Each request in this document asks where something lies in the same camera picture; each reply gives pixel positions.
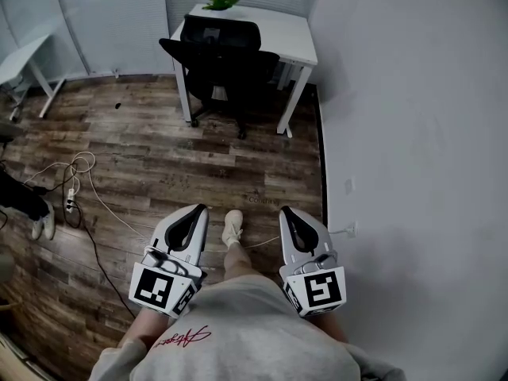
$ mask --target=black pants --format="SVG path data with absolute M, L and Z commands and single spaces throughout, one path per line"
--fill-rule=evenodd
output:
M 48 205 L 38 194 L 0 169 L 0 205 L 13 207 L 37 221 L 49 213 Z

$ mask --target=desk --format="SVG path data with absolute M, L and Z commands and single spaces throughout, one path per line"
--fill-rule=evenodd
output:
M 48 96 L 48 101 L 46 102 L 44 108 L 40 112 L 39 117 L 44 117 L 53 99 L 55 98 L 56 94 L 58 93 L 58 91 L 60 90 L 65 81 L 65 79 L 60 80 L 56 85 L 55 90 L 53 90 L 49 86 L 49 83 L 44 77 L 44 75 L 42 75 L 40 68 L 33 60 L 33 56 L 35 55 L 35 53 L 39 50 L 39 48 L 48 38 L 49 35 L 42 36 L 41 38 L 37 38 L 36 40 L 32 41 L 30 44 L 27 44 L 24 47 L 19 48 L 18 50 L 12 52 L 9 56 L 7 56 L 0 65 L 0 85 L 16 78 L 21 73 L 21 71 L 23 71 L 23 68 L 27 64 L 29 65 L 33 75 L 35 76 L 35 79 L 37 79 L 37 82 L 39 82 L 40 86 L 44 89 L 44 92 L 46 92 L 46 95 Z M 23 94 L 22 97 L 16 98 L 17 107 L 14 110 L 13 114 L 10 116 L 11 120 L 15 118 L 15 113 L 18 111 L 17 108 L 21 104 L 21 101 L 25 97 L 25 94 L 26 92 Z
M 279 13 L 278 11 L 255 9 L 253 7 L 234 6 L 224 11 L 212 11 L 203 10 L 203 6 L 204 4 L 197 4 L 190 12 L 190 15 L 256 23 L 260 28 L 261 51 L 274 52 L 280 56 L 282 62 L 286 63 L 283 77 L 281 78 L 282 81 L 287 78 L 290 65 L 298 67 L 299 76 L 294 84 L 283 116 L 277 125 L 277 133 L 284 134 L 287 131 L 287 135 L 291 137 L 289 120 L 313 67 L 318 64 L 307 20 L 304 17 Z M 180 40 L 182 29 L 183 22 L 173 33 L 171 39 Z M 186 121 L 191 121 L 189 94 L 185 87 L 185 72 L 178 61 L 174 60 L 174 62 L 183 116 Z

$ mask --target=office chair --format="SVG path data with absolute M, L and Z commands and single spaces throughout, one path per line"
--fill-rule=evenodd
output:
M 279 56 L 260 51 L 256 24 L 186 15 L 180 41 L 160 39 L 162 48 L 188 69 L 187 89 L 202 102 L 192 114 L 191 125 L 207 110 L 234 110 L 239 133 L 246 136 L 243 108 L 252 103 L 273 76 Z M 227 102 L 214 99 L 216 87 L 224 87 Z

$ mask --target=red cursive lettering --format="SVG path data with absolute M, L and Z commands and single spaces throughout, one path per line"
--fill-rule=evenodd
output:
M 189 345 L 189 343 L 193 343 L 195 341 L 201 341 L 206 339 L 209 335 L 211 335 L 211 332 L 203 332 L 204 329 L 206 329 L 207 326 L 203 326 L 200 330 L 198 330 L 196 333 L 192 334 L 192 329 L 189 329 L 187 334 L 178 334 L 175 333 L 171 339 L 161 340 L 159 343 L 157 343 L 153 348 L 157 348 L 159 346 L 164 346 L 166 344 L 176 344 L 177 346 L 182 345 L 182 348 L 185 348 Z

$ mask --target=sneaker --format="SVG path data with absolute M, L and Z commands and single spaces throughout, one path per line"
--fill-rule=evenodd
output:
M 41 233 L 42 233 L 42 218 L 33 223 L 32 238 L 34 240 L 38 240 Z
M 48 205 L 49 213 L 42 218 L 42 222 L 44 223 L 44 236 L 48 240 L 53 240 L 55 236 L 55 210 L 51 203 L 46 202 L 46 204 Z
M 244 221 L 244 215 L 239 210 L 230 210 L 224 218 L 224 231 L 222 232 L 222 241 L 231 247 L 232 243 L 240 243 L 240 236 L 243 232 L 241 224 Z

